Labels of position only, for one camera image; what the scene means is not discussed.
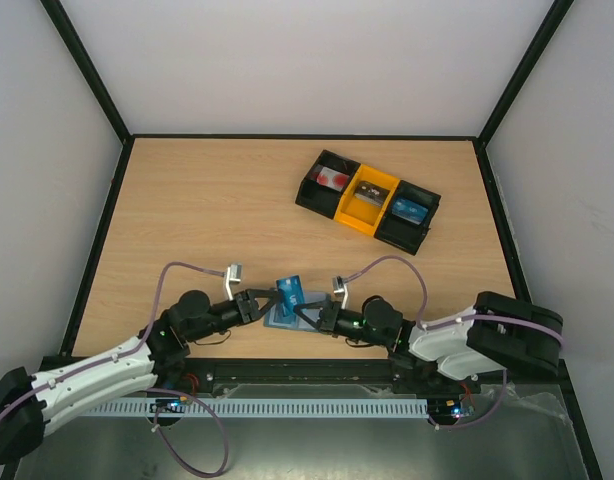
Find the yellow middle bin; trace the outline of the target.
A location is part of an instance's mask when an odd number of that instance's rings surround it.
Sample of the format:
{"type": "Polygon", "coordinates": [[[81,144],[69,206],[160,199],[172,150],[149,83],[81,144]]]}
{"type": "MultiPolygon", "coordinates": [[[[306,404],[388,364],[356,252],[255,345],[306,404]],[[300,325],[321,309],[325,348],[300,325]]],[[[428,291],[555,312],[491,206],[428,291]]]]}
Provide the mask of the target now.
{"type": "Polygon", "coordinates": [[[399,182],[400,180],[391,174],[361,164],[347,190],[343,194],[334,220],[365,235],[373,237],[380,222],[380,218],[399,182]],[[390,190],[389,196],[382,207],[369,204],[354,196],[355,188],[360,181],[368,181],[390,190]]]}

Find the black bin left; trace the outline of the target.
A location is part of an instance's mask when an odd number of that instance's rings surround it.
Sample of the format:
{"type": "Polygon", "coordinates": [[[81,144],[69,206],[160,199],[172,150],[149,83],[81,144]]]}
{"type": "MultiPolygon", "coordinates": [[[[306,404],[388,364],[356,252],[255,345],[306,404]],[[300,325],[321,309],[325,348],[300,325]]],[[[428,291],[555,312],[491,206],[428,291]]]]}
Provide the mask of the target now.
{"type": "Polygon", "coordinates": [[[361,164],[329,150],[323,150],[303,177],[295,203],[333,219],[354,175],[361,164]]]}

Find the blue VIP credit card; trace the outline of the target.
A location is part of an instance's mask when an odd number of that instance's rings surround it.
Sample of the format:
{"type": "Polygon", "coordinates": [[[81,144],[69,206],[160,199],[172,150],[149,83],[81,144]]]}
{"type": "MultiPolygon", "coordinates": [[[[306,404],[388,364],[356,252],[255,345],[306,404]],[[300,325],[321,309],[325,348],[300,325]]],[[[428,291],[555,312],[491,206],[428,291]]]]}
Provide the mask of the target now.
{"type": "Polygon", "coordinates": [[[281,311],[284,317],[294,315],[294,307],[305,303],[301,279],[298,275],[280,278],[276,288],[281,293],[281,311]]]}

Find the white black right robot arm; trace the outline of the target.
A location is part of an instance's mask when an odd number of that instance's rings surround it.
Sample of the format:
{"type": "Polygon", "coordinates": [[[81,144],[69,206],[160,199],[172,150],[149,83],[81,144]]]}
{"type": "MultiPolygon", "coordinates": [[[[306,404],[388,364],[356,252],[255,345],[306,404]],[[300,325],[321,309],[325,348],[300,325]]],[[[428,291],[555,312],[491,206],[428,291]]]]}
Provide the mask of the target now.
{"type": "Polygon", "coordinates": [[[405,367],[426,363],[424,382],[437,392],[503,370],[552,379],[564,343],[559,314],[491,291],[479,293],[463,311],[431,322],[407,320],[378,295],[366,299],[359,312],[322,300],[298,304],[294,313],[319,333],[383,347],[405,367]]]}

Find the black frame post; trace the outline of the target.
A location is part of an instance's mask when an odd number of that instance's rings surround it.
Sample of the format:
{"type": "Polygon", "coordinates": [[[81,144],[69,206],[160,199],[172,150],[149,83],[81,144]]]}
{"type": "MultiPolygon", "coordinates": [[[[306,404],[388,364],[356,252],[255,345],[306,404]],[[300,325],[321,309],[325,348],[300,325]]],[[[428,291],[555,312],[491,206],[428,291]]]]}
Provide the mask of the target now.
{"type": "Polygon", "coordinates": [[[555,0],[552,2],[478,136],[479,142],[484,146],[488,145],[493,139],[573,4],[574,0],[555,0]]]}
{"type": "Polygon", "coordinates": [[[126,126],[62,2],[40,0],[40,4],[77,65],[116,136],[122,144],[128,143],[132,134],[126,126]]]}

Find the red white card stack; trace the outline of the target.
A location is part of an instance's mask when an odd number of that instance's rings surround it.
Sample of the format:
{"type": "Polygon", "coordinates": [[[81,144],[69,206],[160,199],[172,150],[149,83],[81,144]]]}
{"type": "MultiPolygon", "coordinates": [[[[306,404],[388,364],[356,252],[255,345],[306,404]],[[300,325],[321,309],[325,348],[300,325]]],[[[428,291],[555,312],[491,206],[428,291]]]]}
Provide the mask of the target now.
{"type": "Polygon", "coordinates": [[[338,192],[344,190],[348,180],[349,176],[347,174],[325,166],[320,166],[314,174],[314,181],[318,185],[338,192]]]}

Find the black bin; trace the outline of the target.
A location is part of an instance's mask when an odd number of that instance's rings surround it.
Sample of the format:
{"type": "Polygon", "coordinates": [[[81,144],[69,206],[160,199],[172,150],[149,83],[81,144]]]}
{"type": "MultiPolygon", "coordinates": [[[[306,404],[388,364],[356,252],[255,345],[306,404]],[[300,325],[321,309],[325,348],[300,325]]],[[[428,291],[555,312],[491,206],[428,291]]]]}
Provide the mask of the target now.
{"type": "Polygon", "coordinates": [[[441,196],[401,180],[389,200],[374,237],[415,255],[429,230],[441,196]]]}
{"type": "Polygon", "coordinates": [[[303,177],[295,203],[333,219],[354,175],[361,164],[329,150],[323,150],[303,177]]]}

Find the black frame post right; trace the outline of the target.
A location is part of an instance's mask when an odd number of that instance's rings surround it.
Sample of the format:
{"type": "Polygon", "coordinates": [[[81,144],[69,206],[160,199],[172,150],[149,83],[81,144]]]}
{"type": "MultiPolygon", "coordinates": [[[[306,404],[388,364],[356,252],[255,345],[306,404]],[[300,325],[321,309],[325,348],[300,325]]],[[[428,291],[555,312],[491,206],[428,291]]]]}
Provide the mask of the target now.
{"type": "Polygon", "coordinates": [[[484,146],[488,145],[493,139],[573,4],[574,0],[555,0],[552,2],[478,136],[479,142],[484,146]]]}

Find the black bin right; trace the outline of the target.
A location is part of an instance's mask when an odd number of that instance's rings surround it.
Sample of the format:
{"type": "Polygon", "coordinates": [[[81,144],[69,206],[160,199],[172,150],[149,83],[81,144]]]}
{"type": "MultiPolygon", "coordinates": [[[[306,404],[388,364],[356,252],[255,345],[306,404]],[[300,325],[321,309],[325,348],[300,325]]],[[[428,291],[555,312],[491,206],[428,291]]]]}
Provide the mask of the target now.
{"type": "Polygon", "coordinates": [[[429,230],[441,196],[401,180],[389,200],[374,237],[415,255],[429,230]]]}

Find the blue VIP card stack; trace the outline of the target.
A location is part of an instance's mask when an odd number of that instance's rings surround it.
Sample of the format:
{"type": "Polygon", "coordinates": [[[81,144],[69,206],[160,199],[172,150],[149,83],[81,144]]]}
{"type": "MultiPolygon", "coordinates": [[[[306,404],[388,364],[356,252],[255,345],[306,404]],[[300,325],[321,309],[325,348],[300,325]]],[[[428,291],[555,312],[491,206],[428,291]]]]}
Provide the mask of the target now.
{"type": "Polygon", "coordinates": [[[391,209],[393,215],[415,225],[422,224],[428,212],[427,207],[404,197],[398,197],[391,209]]]}

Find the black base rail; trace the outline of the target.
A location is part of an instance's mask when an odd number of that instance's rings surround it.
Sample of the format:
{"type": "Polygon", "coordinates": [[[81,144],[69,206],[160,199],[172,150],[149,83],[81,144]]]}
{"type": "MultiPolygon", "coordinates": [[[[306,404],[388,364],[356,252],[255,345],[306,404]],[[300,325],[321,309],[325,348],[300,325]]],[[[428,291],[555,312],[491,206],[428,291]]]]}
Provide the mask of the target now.
{"type": "Polygon", "coordinates": [[[387,386],[396,394],[421,398],[459,396],[461,381],[448,380],[420,361],[402,366],[387,359],[209,359],[191,358],[157,377],[157,388],[216,396],[228,385],[387,386]]]}

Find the black VIP card stack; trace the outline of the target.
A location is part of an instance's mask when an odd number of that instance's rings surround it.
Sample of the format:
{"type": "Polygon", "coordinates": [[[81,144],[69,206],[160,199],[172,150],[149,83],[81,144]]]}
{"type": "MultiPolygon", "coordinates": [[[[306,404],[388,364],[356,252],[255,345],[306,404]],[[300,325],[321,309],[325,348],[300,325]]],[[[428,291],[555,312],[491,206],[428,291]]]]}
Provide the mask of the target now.
{"type": "Polygon", "coordinates": [[[377,207],[382,207],[390,190],[368,181],[360,181],[355,188],[354,196],[377,207]]]}

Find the teal leather card holder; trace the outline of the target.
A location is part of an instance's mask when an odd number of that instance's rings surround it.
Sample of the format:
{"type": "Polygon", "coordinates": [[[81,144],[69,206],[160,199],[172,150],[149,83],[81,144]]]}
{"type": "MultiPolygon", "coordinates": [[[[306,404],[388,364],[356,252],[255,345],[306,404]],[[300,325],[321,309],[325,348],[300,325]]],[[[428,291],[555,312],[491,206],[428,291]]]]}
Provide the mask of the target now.
{"type": "MultiPolygon", "coordinates": [[[[304,291],[303,297],[305,303],[322,302],[331,299],[328,293],[320,291],[304,291]]],[[[285,316],[284,305],[279,304],[274,306],[271,311],[265,315],[263,325],[266,328],[314,333],[316,329],[313,327],[313,324],[318,321],[319,309],[304,309],[302,313],[305,317],[309,318],[308,321],[295,313],[285,316]]]]}

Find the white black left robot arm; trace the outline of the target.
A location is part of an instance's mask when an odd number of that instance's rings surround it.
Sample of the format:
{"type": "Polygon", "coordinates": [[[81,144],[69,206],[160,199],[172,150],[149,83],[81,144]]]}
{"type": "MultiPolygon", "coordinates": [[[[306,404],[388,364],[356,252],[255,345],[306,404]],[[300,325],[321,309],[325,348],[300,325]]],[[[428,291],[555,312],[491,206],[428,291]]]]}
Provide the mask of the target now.
{"type": "Polygon", "coordinates": [[[23,367],[7,372],[0,380],[0,465],[31,453],[79,415],[154,387],[183,364],[190,344],[255,322],[280,301],[273,289],[246,289],[213,304],[191,290],[106,352],[35,374],[23,367]]]}

